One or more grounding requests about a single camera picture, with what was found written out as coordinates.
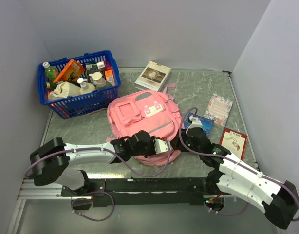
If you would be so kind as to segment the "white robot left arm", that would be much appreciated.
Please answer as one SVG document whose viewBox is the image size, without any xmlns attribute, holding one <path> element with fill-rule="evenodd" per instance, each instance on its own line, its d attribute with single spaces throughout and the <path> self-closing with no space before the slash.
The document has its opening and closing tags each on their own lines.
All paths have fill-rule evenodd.
<svg viewBox="0 0 299 234">
<path fill-rule="evenodd" d="M 35 186 L 58 183 L 84 196 L 90 190 L 88 177 L 84 171 L 75 170 L 75 165 L 125 163 L 134 156 L 157 155 L 164 147 L 160 138 L 146 131 L 97 145 L 69 144 L 57 137 L 30 154 L 28 171 L 32 172 Z"/>
</svg>

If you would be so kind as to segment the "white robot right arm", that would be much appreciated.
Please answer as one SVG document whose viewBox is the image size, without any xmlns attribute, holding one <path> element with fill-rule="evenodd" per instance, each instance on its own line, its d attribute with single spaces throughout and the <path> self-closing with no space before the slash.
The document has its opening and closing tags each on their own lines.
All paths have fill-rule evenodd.
<svg viewBox="0 0 299 234">
<path fill-rule="evenodd" d="M 171 145 L 175 150 L 198 155 L 213 168 L 206 182 L 211 194 L 234 195 L 258 208 L 281 229 L 299 221 L 299 197 L 293 183 L 280 182 L 249 166 L 222 145 L 212 143 L 202 128 L 179 130 Z"/>
</svg>

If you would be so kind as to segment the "pink student backpack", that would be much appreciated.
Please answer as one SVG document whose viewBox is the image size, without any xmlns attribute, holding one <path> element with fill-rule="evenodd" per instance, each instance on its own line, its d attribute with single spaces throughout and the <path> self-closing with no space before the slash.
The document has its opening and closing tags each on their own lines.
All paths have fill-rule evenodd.
<svg viewBox="0 0 299 234">
<path fill-rule="evenodd" d="M 151 136 L 173 140 L 182 121 L 173 96 L 143 90 L 115 99 L 108 105 L 107 119 L 115 138 L 144 130 Z"/>
</svg>

